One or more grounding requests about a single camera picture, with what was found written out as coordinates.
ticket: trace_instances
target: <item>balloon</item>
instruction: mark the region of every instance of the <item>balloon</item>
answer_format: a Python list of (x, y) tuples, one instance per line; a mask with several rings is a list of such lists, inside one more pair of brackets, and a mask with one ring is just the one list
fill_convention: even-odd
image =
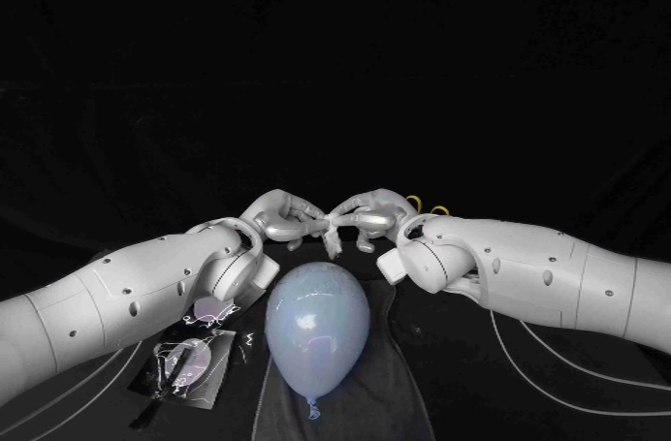
[(312, 262), (283, 277), (269, 299), (266, 337), (290, 388), (311, 403), (340, 385), (364, 350), (371, 326), (368, 300), (354, 275)]

